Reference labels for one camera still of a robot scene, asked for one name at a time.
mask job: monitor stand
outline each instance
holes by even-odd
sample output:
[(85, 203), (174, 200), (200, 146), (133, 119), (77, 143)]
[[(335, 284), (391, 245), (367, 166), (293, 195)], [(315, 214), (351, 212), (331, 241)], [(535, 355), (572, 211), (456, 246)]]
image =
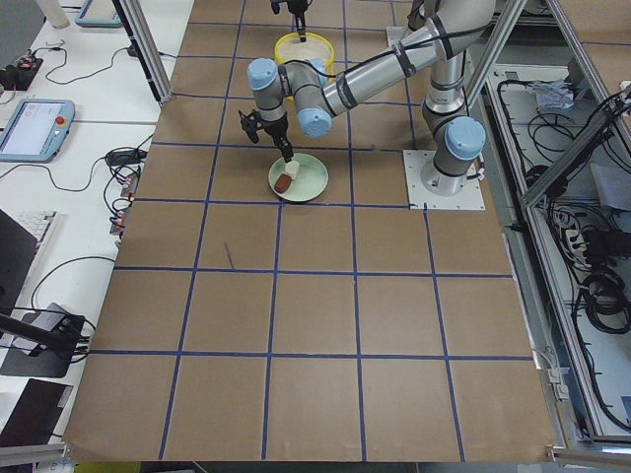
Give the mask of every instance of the monitor stand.
[[(36, 314), (26, 313), (22, 321), (31, 323), (35, 318)], [(72, 314), (65, 315), (65, 318), (70, 320), (69, 325), (72, 327), (70, 333), (75, 335), (70, 335), (67, 330), (62, 334), (57, 328), (52, 329), (50, 333), (73, 339), (76, 347), (85, 318)], [(27, 355), (22, 350), (12, 348), (8, 350), (4, 363), (0, 367), (0, 374), (5, 376), (64, 377), (68, 373), (71, 361), (72, 352), (70, 351), (55, 352), (51, 349), (37, 348), (30, 355)]]

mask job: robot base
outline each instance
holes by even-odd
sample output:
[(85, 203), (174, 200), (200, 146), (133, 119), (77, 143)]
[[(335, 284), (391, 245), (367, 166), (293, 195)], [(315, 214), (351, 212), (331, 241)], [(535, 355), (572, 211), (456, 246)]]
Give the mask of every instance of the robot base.
[[(410, 208), (415, 210), (484, 210), (484, 199), (480, 183), (477, 179), (463, 180), (463, 186), (456, 195), (449, 197), (437, 195), (430, 191), (421, 179), (421, 170), (434, 158), (434, 151), (403, 151), (407, 196)], [(475, 167), (471, 166), (467, 175), (474, 175)]]

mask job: blue joint cap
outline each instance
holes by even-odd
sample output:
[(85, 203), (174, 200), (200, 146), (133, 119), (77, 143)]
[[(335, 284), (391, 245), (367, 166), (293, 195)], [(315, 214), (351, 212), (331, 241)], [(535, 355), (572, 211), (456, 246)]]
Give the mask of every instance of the blue joint cap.
[(298, 123), (307, 136), (319, 138), (331, 130), (333, 120), (321, 108), (303, 108), (298, 112)]
[(445, 143), (461, 161), (472, 161), (482, 152), (486, 142), (484, 127), (470, 116), (459, 116), (447, 125)]
[[(308, 62), (310, 62), (319, 72), (326, 74), (324, 61), (321, 59), (310, 59)], [(326, 78), (324, 76), (320, 76), (320, 74), (318, 74), (317, 77), (319, 78), (319, 84), (324, 87), (326, 85)]]
[(278, 76), (278, 67), (272, 59), (261, 57), (254, 59), (247, 66), (247, 81), (253, 91), (262, 91), (269, 87)]

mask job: black monitor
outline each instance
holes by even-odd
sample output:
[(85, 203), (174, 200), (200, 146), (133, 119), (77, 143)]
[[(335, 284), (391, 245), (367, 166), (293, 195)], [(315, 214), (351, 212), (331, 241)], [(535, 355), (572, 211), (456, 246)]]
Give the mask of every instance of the black monitor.
[(37, 310), (25, 314), (23, 320), (11, 317), (35, 260), (36, 247), (37, 239), (0, 210), (0, 335), (9, 333), (38, 343), (38, 349), (29, 352), (9, 349), (0, 374), (63, 377), (81, 338), (84, 317), (64, 313), (51, 330), (31, 325)]

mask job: white cylinder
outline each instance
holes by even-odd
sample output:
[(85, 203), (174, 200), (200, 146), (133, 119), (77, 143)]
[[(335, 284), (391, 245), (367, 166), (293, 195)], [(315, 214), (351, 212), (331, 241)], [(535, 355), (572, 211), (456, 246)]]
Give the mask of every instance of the white cylinder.
[(66, 28), (70, 26), (68, 17), (64, 13), (61, 5), (57, 0), (35, 0), (39, 9), (45, 17), (48, 18), (50, 23), (58, 29)]

